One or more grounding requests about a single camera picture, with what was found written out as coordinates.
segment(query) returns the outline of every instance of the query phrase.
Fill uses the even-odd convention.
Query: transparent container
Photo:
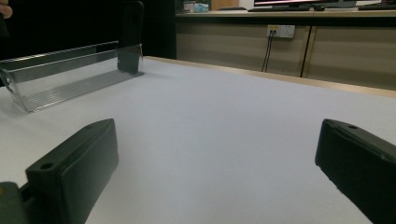
[[[0,78],[16,104],[36,112],[143,75],[141,45],[114,49],[115,44],[3,61]]]

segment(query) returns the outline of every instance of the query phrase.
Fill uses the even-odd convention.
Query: wooden cabinet
[[[238,7],[239,0],[212,0],[212,10],[217,10],[221,7]]]
[[[261,71],[267,24],[295,24],[294,38],[271,41],[268,73],[396,91],[396,11],[279,15],[179,15],[177,58]]]

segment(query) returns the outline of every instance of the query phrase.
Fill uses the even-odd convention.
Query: computer monitor
[[[298,6],[325,6],[325,7],[354,7],[355,0],[254,0],[254,7],[298,7]]]

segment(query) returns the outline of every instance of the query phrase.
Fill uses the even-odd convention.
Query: cable
[[[276,31],[271,30],[270,34],[268,36],[267,51],[265,53],[264,62],[262,63],[262,71],[264,71],[264,67],[265,67],[265,72],[267,72],[268,61],[270,59],[270,54],[271,54],[272,41],[273,41],[275,33],[276,33]]]
[[[306,40],[303,65],[301,66],[300,77],[304,76],[304,66],[305,66],[306,54],[308,53],[308,46],[309,46],[309,41],[311,39],[311,34],[312,34],[312,26],[309,26],[308,38]]]
[[[269,52],[269,47],[270,47],[270,42],[271,42],[271,35],[272,35],[273,31],[270,30],[270,34],[268,35],[268,42],[267,42],[267,51],[265,53],[265,57],[264,57],[264,62],[262,63],[262,71],[264,70],[264,66],[265,63],[267,61],[267,57],[268,57],[268,52]]]
[[[270,61],[270,55],[271,55],[271,47],[272,47],[272,40],[274,39],[275,32],[272,33],[271,35],[271,41],[270,41],[270,50],[268,51],[268,58],[267,58],[267,63],[265,64],[265,72],[267,72],[267,67],[268,67],[268,61]]]

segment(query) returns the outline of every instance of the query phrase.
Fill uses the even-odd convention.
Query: box
[[[0,78],[12,100],[31,113],[144,74],[141,45],[108,45],[3,61]]]
[[[184,2],[184,9],[188,10],[189,12],[194,12],[195,1],[185,1]]]

